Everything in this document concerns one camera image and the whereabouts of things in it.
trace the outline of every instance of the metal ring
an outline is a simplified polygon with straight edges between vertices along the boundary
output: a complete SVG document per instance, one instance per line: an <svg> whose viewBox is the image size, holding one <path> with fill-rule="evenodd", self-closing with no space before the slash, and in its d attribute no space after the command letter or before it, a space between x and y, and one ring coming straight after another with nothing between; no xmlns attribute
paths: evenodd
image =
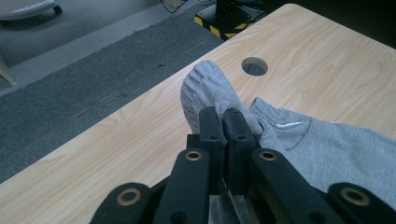
<svg viewBox="0 0 396 224"><path fill-rule="evenodd" d="M124 196L127 193L134 193L134 197L131 200L125 200ZM122 206L128 206L137 203L142 197L142 192L139 189L126 189L119 194L117 197L117 203Z"/></svg>
<svg viewBox="0 0 396 224"><path fill-rule="evenodd" d="M359 199L350 195L350 193L357 194ZM343 188L341 189L341 196L350 203L356 204L358 206L367 206L370 204L370 198L358 189L353 188Z"/></svg>
<svg viewBox="0 0 396 224"><path fill-rule="evenodd" d="M186 159L189 161L198 161L202 158L202 154L197 151L190 151L186 153Z"/></svg>
<svg viewBox="0 0 396 224"><path fill-rule="evenodd" d="M266 161L275 161L276 160L276 154L270 152L270 151L262 151L260 152L260 158Z"/></svg>

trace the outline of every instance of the wood grain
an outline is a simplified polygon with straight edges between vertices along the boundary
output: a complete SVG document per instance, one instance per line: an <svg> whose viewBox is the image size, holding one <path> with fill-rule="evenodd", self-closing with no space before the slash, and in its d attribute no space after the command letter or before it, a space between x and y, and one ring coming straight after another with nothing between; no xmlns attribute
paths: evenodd
<svg viewBox="0 0 396 224"><path fill-rule="evenodd" d="M263 59L247 75L241 62ZM0 185L0 223L88 223L116 186L169 175L190 129L184 76L213 60L249 106L256 96L318 119L396 137L395 49L285 5Z"/></svg>

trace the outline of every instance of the carpeted floor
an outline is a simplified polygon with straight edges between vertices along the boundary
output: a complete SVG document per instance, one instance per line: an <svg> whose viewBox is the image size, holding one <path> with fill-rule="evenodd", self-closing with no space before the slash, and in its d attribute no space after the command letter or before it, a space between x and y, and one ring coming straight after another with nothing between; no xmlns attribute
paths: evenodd
<svg viewBox="0 0 396 224"><path fill-rule="evenodd" d="M223 41L195 6L0 98L0 183Z"/></svg>

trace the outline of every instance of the gray garment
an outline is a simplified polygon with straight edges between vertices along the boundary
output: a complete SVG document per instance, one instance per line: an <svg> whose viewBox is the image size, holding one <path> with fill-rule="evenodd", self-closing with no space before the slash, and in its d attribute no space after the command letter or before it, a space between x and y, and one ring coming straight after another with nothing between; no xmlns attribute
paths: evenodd
<svg viewBox="0 0 396 224"><path fill-rule="evenodd" d="M277 109L256 98L244 108L230 82L210 61L194 66L180 93L184 115L199 133L199 111L214 106L219 118L229 108L240 110L251 131L261 134L262 147L281 152L314 187L331 184L362 186L396 209L396 141L371 130L313 119ZM251 223L242 196L211 197L213 223Z"/></svg>

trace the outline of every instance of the yellow and black hazard tape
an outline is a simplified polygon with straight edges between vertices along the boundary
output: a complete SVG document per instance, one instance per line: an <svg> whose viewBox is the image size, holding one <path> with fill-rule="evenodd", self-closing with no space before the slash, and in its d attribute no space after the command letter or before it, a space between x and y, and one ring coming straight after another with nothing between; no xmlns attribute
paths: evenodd
<svg viewBox="0 0 396 224"><path fill-rule="evenodd" d="M245 30L246 28L248 28L250 25L253 24L252 21L248 21L238 25L237 27L233 28L231 31L221 31L217 27L214 27L209 23L205 22L200 17L195 16L194 21L223 40L230 39L231 37L239 34L240 32L242 32L243 30Z"/></svg>

